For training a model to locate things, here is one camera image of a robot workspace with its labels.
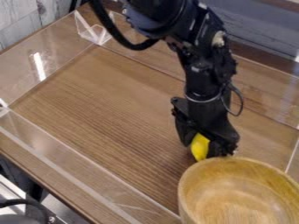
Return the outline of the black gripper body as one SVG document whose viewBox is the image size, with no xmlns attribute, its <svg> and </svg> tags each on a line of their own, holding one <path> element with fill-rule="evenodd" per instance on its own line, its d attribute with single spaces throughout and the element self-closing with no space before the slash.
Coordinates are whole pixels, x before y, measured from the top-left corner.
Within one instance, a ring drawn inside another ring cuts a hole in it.
<svg viewBox="0 0 299 224">
<path fill-rule="evenodd" d="M 171 104 L 174 119 L 177 116 L 183 116 L 193 120 L 198 133 L 210 141 L 233 142 L 238 148 L 240 133 L 230 122 L 229 112 L 221 100 L 197 103 L 187 98 L 174 97 Z"/>
</svg>

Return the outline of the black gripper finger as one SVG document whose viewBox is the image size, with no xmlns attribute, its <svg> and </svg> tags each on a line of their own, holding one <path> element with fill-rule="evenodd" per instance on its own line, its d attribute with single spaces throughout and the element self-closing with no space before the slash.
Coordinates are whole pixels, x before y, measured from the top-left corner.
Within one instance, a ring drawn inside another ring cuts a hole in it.
<svg viewBox="0 0 299 224">
<path fill-rule="evenodd" d="M 175 128 L 177 128 L 178 136 L 181 138 L 183 146 L 189 147 L 198 133 L 198 130 L 195 129 L 194 121 L 178 115 L 175 117 Z"/>
<path fill-rule="evenodd" d="M 217 140 L 209 143 L 207 158 L 218 158 L 233 156 L 235 153 L 237 144 L 233 142 L 219 142 Z"/>
</svg>

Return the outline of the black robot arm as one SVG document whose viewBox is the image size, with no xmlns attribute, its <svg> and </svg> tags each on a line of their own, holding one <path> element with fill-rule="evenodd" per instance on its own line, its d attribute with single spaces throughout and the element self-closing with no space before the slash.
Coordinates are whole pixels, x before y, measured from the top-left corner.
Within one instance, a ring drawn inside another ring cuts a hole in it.
<svg viewBox="0 0 299 224">
<path fill-rule="evenodd" d="M 238 62 L 233 58 L 225 24 L 199 0 L 119 0 L 131 27 L 147 37 L 133 43 L 118 29 L 103 0 L 90 0 L 98 19 L 117 42 L 143 51 L 165 41 L 177 52 L 186 74 L 185 97 L 174 97 L 173 115 L 182 144 L 194 158 L 233 155 L 240 133 L 231 122 L 231 96 L 242 95 L 233 83 Z"/>
</svg>

